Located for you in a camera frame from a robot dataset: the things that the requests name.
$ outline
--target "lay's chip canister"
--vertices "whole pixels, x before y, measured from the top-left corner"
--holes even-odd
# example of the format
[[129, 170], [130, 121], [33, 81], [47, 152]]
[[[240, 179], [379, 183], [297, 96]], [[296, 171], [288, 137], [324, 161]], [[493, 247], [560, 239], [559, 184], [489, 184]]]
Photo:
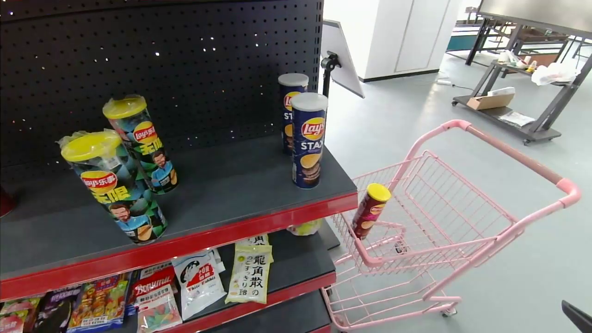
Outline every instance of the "lay's chip canister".
[[64, 159], [131, 241], [147, 244], [164, 233], [166, 219], [115, 131], [76, 132], [59, 144]]
[[292, 180], [299, 188], [313, 188], [321, 176], [325, 118], [329, 99], [316, 92], [292, 98], [294, 154]]
[[123, 144], [140, 162], [150, 189], [156, 194], [167, 193], [177, 186], [177, 173], [156, 133], [146, 100], [139, 95], [123, 100], [110, 99], [103, 114], [123, 139]]
[[292, 126], [292, 98], [308, 90], [308, 76], [300, 73], [280, 75], [279, 95], [282, 98], [282, 141], [284, 153], [292, 156], [294, 131]]

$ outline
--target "cardboard box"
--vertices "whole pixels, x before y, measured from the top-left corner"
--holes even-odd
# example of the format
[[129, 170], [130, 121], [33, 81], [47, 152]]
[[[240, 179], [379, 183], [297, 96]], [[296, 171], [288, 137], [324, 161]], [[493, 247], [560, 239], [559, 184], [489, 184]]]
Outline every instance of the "cardboard box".
[[514, 98], [514, 94], [471, 97], [466, 105], [473, 110], [486, 110], [488, 108], [506, 107], [508, 104], [510, 104], [512, 98]]

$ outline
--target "gray floor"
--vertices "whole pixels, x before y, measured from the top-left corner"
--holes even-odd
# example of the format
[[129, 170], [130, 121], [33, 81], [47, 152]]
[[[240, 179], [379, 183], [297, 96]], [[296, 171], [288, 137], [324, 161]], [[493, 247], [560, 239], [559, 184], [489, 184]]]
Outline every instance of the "gray floor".
[[[352, 177], [400, 162], [423, 133], [450, 119], [464, 119], [578, 184], [583, 199], [534, 223], [524, 235], [480, 268], [454, 281], [446, 292], [462, 296], [458, 315], [437, 314], [362, 329], [363, 332], [577, 332], [561, 312], [565, 299], [592, 313], [592, 79], [576, 93], [554, 128], [563, 136], [525, 147], [522, 140], [466, 108], [451, 106], [468, 91], [435, 85], [437, 77], [473, 87], [485, 68], [446, 56], [439, 74], [364, 84], [366, 99], [332, 85], [326, 144]], [[516, 87], [511, 106], [537, 117], [559, 87], [537, 87], [509, 75], [497, 88]], [[460, 130], [426, 144], [510, 213], [523, 217], [562, 196], [551, 183]], [[334, 250], [338, 256], [342, 249]], [[368, 289], [395, 284], [404, 276], [368, 277]]]

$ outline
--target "shopping cart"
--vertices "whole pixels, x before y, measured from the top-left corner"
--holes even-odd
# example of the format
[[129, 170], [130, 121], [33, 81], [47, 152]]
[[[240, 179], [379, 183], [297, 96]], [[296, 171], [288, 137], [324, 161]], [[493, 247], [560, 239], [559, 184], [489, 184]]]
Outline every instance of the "shopping cart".
[[[489, 143], [568, 195], [516, 219], [436, 155], [429, 151], [417, 155], [425, 141], [451, 128]], [[348, 252], [335, 261], [337, 282], [322, 294], [341, 331], [426, 313], [456, 314], [455, 306], [462, 298], [447, 296], [446, 285], [488, 261], [532, 222], [581, 197], [570, 180], [463, 120], [451, 120], [420, 137], [403, 162], [353, 181], [358, 201], [374, 182], [389, 188], [392, 197], [364, 240], [354, 235], [354, 210], [332, 216]], [[372, 279], [377, 274], [390, 274], [390, 285], [380, 286], [385, 279]]]

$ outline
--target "pegboard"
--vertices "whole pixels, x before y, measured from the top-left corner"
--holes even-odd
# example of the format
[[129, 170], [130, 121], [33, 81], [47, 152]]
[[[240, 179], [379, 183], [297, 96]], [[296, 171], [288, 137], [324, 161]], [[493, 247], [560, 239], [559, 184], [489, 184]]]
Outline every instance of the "pegboard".
[[280, 74], [307, 74], [317, 91], [319, 0], [6, 1], [0, 12], [3, 181], [67, 169], [55, 141], [110, 128], [110, 97], [144, 95], [174, 158], [279, 135]]

